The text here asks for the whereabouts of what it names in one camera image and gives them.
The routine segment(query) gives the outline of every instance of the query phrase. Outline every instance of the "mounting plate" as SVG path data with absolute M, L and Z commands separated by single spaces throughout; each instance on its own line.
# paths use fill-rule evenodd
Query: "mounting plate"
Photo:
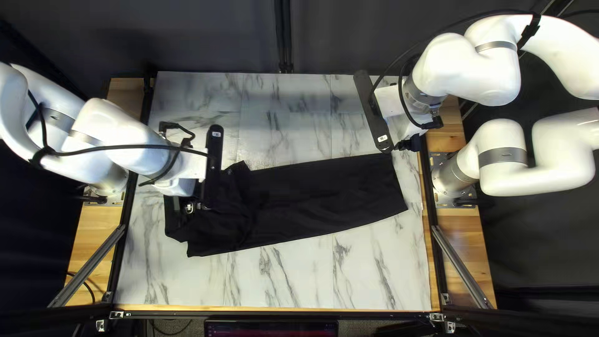
M 431 165 L 431 171 L 434 167 L 439 166 L 441 163 L 447 160 L 447 155 L 452 152 L 429 152 L 429 163 Z M 435 198 L 436 208 L 475 208 L 475 205 L 461 205 L 455 206 L 453 200 L 455 197 L 448 197 L 443 193 L 438 192 L 435 187 L 432 187 L 432 193 Z M 476 190 L 474 186 L 469 186 L 463 193 L 460 199 L 476 199 Z

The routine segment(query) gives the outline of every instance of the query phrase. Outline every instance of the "black pants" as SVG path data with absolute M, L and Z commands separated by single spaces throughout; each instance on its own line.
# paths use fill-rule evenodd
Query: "black pants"
M 174 199 L 165 197 L 165 233 L 187 241 L 187 256 L 335 233 L 407 209 L 392 158 L 385 154 L 257 171 L 236 163 L 221 172 L 214 205 L 187 215 L 176 212 Z

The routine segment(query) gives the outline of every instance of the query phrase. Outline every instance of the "black metal bar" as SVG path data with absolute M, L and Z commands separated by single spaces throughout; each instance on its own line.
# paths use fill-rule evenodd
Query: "black metal bar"
M 156 78 L 156 70 L 152 69 L 146 72 L 144 76 L 144 98 L 141 103 L 141 116 L 140 121 L 143 124 L 148 124 L 150 119 L 150 111 L 152 109 L 152 99 L 154 98 L 154 87 L 151 85 L 152 78 Z M 112 303 L 114 292 L 116 291 L 117 284 L 119 282 L 120 268 L 123 261 L 123 254 L 125 252 L 125 242 L 127 239 L 127 231 L 129 228 L 129 220 L 131 219 L 131 210 L 133 207 L 133 200 L 135 198 L 135 188 L 137 187 L 137 178 L 139 175 L 132 171 L 129 171 L 129 179 L 127 180 L 125 200 L 123 201 L 123 211 L 120 214 L 120 225 L 125 226 L 125 231 L 120 240 L 114 247 L 114 255 L 112 265 L 110 266 L 110 274 L 108 276 L 108 285 L 106 287 L 106 295 L 103 301 Z
M 294 71 L 294 57 L 291 46 L 291 0 L 282 0 L 283 41 L 285 42 L 285 64 L 287 73 Z
M 125 200 L 123 201 L 123 210 L 120 214 L 120 225 L 125 226 L 123 236 L 114 246 L 114 254 L 112 265 L 110 266 L 110 274 L 108 274 L 108 285 L 106 286 L 107 298 L 103 301 L 112 302 L 112 294 L 116 290 L 119 282 L 120 268 L 123 262 L 123 254 L 125 253 L 125 242 L 127 239 L 127 231 L 129 230 L 129 219 L 131 218 L 131 209 L 133 207 L 133 199 L 135 198 L 135 188 L 137 187 L 137 178 L 139 175 L 129 171 L 129 179 L 127 180 Z
M 294 71 L 291 43 L 291 1 L 274 0 L 274 20 L 279 51 L 279 72 L 290 74 Z
M 389 132 L 389 125 L 385 122 L 383 115 L 380 112 L 379 104 L 374 95 L 370 95 L 370 90 L 373 87 L 372 80 L 368 72 L 358 70 L 353 75 L 353 82 L 358 91 L 358 97 L 364 109 L 364 116 L 370 128 L 370 134 L 373 136 L 373 142 L 376 148 L 384 154 L 389 154 L 393 151 L 394 144 Z
M 428 147 L 426 143 L 426 134 L 420 137 L 420 166 L 422 167 L 422 179 L 424 180 L 424 195 L 426 198 L 426 212 L 428 214 L 428 224 L 432 232 L 433 226 L 438 226 L 437 208 L 432 194 L 431 167 L 429 162 Z M 441 246 L 431 237 L 432 260 L 435 266 L 435 276 L 437 278 L 437 289 L 439 291 L 439 304 L 444 302 L 443 293 L 447 293 L 447 279 L 445 277 L 445 265 L 443 263 L 443 250 Z
M 277 50 L 279 51 L 279 72 L 285 72 L 285 39 L 283 38 L 283 1 L 274 0 L 274 20 L 277 33 Z
M 428 320 L 429 312 L 420 311 L 161 311 L 161 310 L 125 310 L 122 318 L 152 319 L 269 319 L 314 318 L 319 320 Z
M 552 0 L 539 14 L 560 17 L 572 3 L 574 0 Z
M 501 332 L 501 336 L 596 336 L 599 319 L 536 312 L 445 306 L 446 321 Z
M 56 295 L 50 302 L 48 308 L 65 306 L 69 299 L 77 292 L 77 289 L 87 280 L 89 275 L 100 264 L 100 261 L 108 254 L 116 242 L 123 236 L 125 226 L 119 225 L 104 243 L 93 253 L 93 255 L 85 262 L 79 271 L 71 278 L 69 283 Z
M 57 326 L 84 323 L 96 318 L 107 318 L 111 306 L 105 304 L 61 306 L 0 314 L 2 334 L 30 332 Z

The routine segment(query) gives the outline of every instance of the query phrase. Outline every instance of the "black cable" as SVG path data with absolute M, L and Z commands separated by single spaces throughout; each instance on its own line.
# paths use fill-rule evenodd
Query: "black cable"
M 178 147 L 177 152 L 175 152 L 175 154 L 173 155 L 173 158 L 171 159 L 171 162 L 168 164 L 168 166 L 166 167 L 166 169 L 164 171 L 162 171 L 161 174 L 157 175 L 156 177 L 144 181 L 142 183 L 140 183 L 137 186 L 146 186 L 146 185 L 153 185 L 155 182 L 157 182 L 158 180 L 162 179 L 164 176 L 167 175 L 168 172 L 171 171 L 171 169 L 173 168 L 173 166 L 175 166 L 175 162 L 177 161 L 177 158 L 179 157 L 179 154 L 181 153 L 181 149 L 185 146 L 185 144 L 187 143 L 186 140 L 188 140 L 187 138 L 185 138 L 182 142 L 181 145 Z
M 40 117 L 41 142 L 44 145 L 44 147 L 47 148 L 48 147 L 48 133 L 46 131 L 46 120 L 44 120 L 44 115 L 41 113 L 41 106 L 38 103 L 38 101 L 35 99 L 34 95 L 31 93 L 31 90 L 27 90 L 27 95 L 29 96 L 29 99 L 35 106 L 34 114 L 37 113 L 37 115 Z
M 189 152 L 190 154 L 204 156 L 210 160 L 210 165 L 214 164 L 215 157 L 212 155 L 209 155 L 209 154 L 207 154 L 205 152 L 201 152 L 201 151 L 196 151 L 196 150 L 192 150 L 192 149 L 188 149 L 188 148 L 181 148 L 181 147 L 177 147 L 177 146 L 170 146 L 170 145 L 154 145 L 154 144 L 111 145 L 111 146 L 97 146 L 95 148 L 81 149 L 81 150 L 71 151 L 71 152 L 58 152 L 58 151 L 54 150 L 53 148 L 51 148 L 50 146 L 48 146 L 48 135 L 46 133 L 46 121 L 44 120 L 44 116 L 41 113 L 40 105 L 37 103 L 37 100 L 35 99 L 33 94 L 31 94 L 31 91 L 29 91 L 28 94 L 29 94 L 29 98 L 35 105 L 38 116 L 40 117 L 41 129 L 42 129 L 42 144 L 44 145 L 44 147 L 42 149 L 40 149 L 38 152 L 36 152 L 34 154 L 33 158 L 31 158 L 29 160 L 29 162 L 31 164 L 33 164 L 34 166 L 36 166 L 38 168 L 42 168 L 40 162 L 41 162 L 41 159 L 45 155 L 55 155 L 58 157 L 67 157 L 67 156 L 88 154 L 89 152 L 95 152 L 95 151 L 126 150 L 126 149 L 163 149 L 163 150 L 177 150 L 179 152 Z M 195 137 L 195 134 L 192 133 L 191 131 L 189 131 L 186 128 L 183 128 L 181 126 L 179 126 L 179 127 L 184 132 L 192 135 L 190 140 L 192 140 Z
M 410 122 L 412 122 L 412 124 L 414 124 L 415 126 L 417 126 L 420 129 L 424 129 L 425 127 L 420 124 L 417 123 L 414 118 L 412 118 L 412 114 L 408 111 L 408 108 L 406 106 L 406 102 L 404 100 L 404 93 L 402 92 L 402 85 L 401 85 L 401 79 L 403 78 L 404 72 L 406 71 L 406 68 L 408 66 L 408 64 L 410 64 L 412 61 L 414 61 L 415 59 L 419 58 L 420 54 L 416 54 L 416 55 L 412 55 L 412 57 L 410 57 L 408 59 L 408 61 L 406 61 L 404 63 L 404 65 L 401 66 L 401 70 L 400 70 L 400 79 L 397 83 L 397 91 L 400 93 L 400 102 L 401 102 L 401 107 L 404 108 L 404 111 L 406 113 L 406 117 L 408 117 L 408 119 L 410 120 Z
M 75 277 L 75 273 L 73 273 L 73 272 L 66 272 L 66 274 L 69 275 L 70 277 Z M 92 295 L 92 304 L 96 304 L 96 296 L 93 294 L 92 288 L 85 281 L 83 281 L 83 285 L 85 285 L 85 287 L 89 291 L 89 294 Z
M 457 25 L 461 25 L 464 23 L 469 23 L 472 21 L 477 21 L 480 19 L 484 19 L 486 17 L 489 16 L 494 16 L 494 15 L 502 15 L 502 14 L 535 14 L 534 12 L 531 11 L 522 11 L 522 10 L 492 10 L 492 11 L 487 11 L 487 12 L 482 12 L 479 14 L 475 14 L 469 17 L 466 17 L 460 21 L 456 21 L 454 23 L 451 23 L 437 31 L 435 31 L 433 34 L 431 34 L 426 40 L 422 40 L 414 45 L 412 45 L 410 48 L 408 48 L 405 52 L 403 52 L 401 55 L 397 56 L 383 71 L 383 74 L 381 74 L 379 76 L 379 78 L 377 78 L 377 80 L 374 82 L 373 87 L 370 89 L 370 93 L 368 94 L 368 97 L 372 97 L 372 95 L 374 94 L 374 90 L 376 89 L 376 87 L 379 85 L 379 83 L 383 80 L 383 78 L 385 76 L 387 76 L 387 74 L 389 74 L 389 71 L 395 66 L 395 64 L 397 64 L 397 62 L 399 62 L 405 55 L 407 55 L 409 52 L 411 52 L 414 48 L 416 48 L 418 45 L 420 45 L 420 43 L 423 43 L 425 41 L 428 40 L 432 40 L 434 37 L 436 37 L 437 35 L 441 34 L 442 32 L 448 30 L 449 28 L 452 28 L 454 26 Z
M 29 161 L 32 164 L 35 163 L 39 163 L 39 161 L 42 159 L 43 156 L 45 155 L 55 155 L 58 157 L 68 157 L 68 156 L 74 156 L 74 155 L 81 155 L 81 154 L 88 154 L 89 152 L 95 152 L 95 151 L 107 151 L 107 150 L 128 150 L 128 149 L 160 149 L 160 150 L 179 150 L 181 152 L 188 152 L 190 154 L 195 154 L 195 155 L 200 155 L 203 157 L 206 157 L 210 160 L 210 162 L 212 163 L 212 161 L 215 160 L 215 157 L 213 155 L 209 155 L 205 152 L 201 152 L 201 151 L 196 151 L 193 149 L 188 149 L 188 148 L 179 148 L 178 146 L 171 146 L 171 145 L 154 145 L 154 144 L 131 144 L 131 145 L 110 145 L 110 146 L 97 146 L 95 148 L 88 148 L 88 149 L 81 149 L 81 150 L 76 150 L 76 151 L 71 151 L 71 152 L 57 152 L 54 149 L 49 149 L 47 152 L 45 153 L 40 153 L 40 151 L 36 152 L 34 157 L 31 158 Z
M 184 138 L 181 141 L 181 145 L 179 146 L 179 149 L 177 150 L 177 152 L 175 152 L 175 154 L 173 155 L 173 158 L 171 159 L 171 162 L 168 164 L 168 166 L 166 167 L 165 170 L 162 171 L 161 174 L 157 175 L 156 177 L 144 181 L 141 184 L 139 184 L 138 186 L 146 186 L 146 185 L 153 185 L 155 182 L 157 182 L 158 180 L 162 179 L 164 176 L 167 175 L 168 172 L 171 171 L 171 169 L 173 168 L 173 166 L 175 166 L 175 162 L 177 161 L 177 158 L 179 157 L 179 154 L 181 153 L 181 148 L 191 144 L 191 141 L 195 138 L 195 133 L 187 130 L 186 128 L 182 127 L 181 125 L 177 124 L 177 123 L 168 123 L 170 125 L 172 125 L 172 127 L 174 128 L 179 128 L 181 130 L 183 130 L 183 132 L 185 132 L 188 135 L 191 135 L 191 137 L 189 138 Z
M 574 11 L 572 13 L 564 14 L 560 17 L 560 19 L 565 19 L 567 17 L 576 16 L 580 14 L 599 14 L 599 10 L 584 10 L 584 11 Z
M 160 329 L 158 329 L 155 325 L 154 325 L 154 320 L 149 320 L 150 321 L 150 325 L 152 326 L 152 329 L 154 329 L 155 331 L 158 331 L 159 333 L 165 335 L 165 336 L 174 336 L 174 335 L 178 335 L 179 333 L 182 333 L 183 331 L 185 331 L 185 329 L 187 329 L 187 327 L 191 324 L 192 320 L 189 320 L 189 322 L 187 322 L 187 324 L 185 324 L 185 326 L 177 331 L 177 332 L 173 332 L 173 333 L 166 333 Z

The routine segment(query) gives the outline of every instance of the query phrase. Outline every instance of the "metal band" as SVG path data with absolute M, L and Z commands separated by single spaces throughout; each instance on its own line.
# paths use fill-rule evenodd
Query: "metal band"
M 444 161 L 435 167 L 432 172 L 432 185 L 435 189 L 449 197 L 460 197 L 462 191 L 479 181 L 466 175 L 458 166 L 458 156 Z
M 414 83 L 412 74 L 410 74 L 408 76 L 408 78 L 406 79 L 406 81 L 404 82 L 403 85 L 405 86 L 406 91 L 410 94 L 410 96 L 412 96 L 412 98 L 414 98 L 414 100 L 416 100 L 422 104 L 426 104 L 428 106 L 434 106 L 434 105 L 441 104 L 441 102 L 443 102 L 443 100 L 447 97 L 447 96 L 430 96 L 430 95 L 425 94 L 424 92 L 422 92 L 422 90 L 418 89 L 418 87 Z
M 521 148 L 496 148 L 484 151 L 479 155 L 479 168 L 495 163 L 514 161 L 516 163 L 526 164 L 526 150 Z
M 476 50 L 477 53 L 480 53 L 483 50 L 493 49 L 493 48 L 508 48 L 508 49 L 512 49 L 514 52 L 518 50 L 518 48 L 516 47 L 515 44 L 513 44 L 511 42 L 507 42 L 507 41 L 487 42 L 487 43 L 481 44 L 480 46 L 476 46 L 474 49 Z
M 69 131 L 69 136 L 73 137 L 77 140 L 80 140 L 84 143 L 90 144 L 90 145 L 94 145 L 94 146 L 102 146 L 104 143 L 100 140 L 100 139 L 96 139 L 93 138 L 90 135 L 87 135 L 85 133 L 81 133 L 79 131 L 76 130 L 70 130 Z
M 72 128 L 75 120 L 64 113 L 46 107 L 41 109 L 42 116 L 44 116 L 44 122 L 46 125 L 53 125 L 56 128 L 61 129 L 64 132 L 69 132 Z

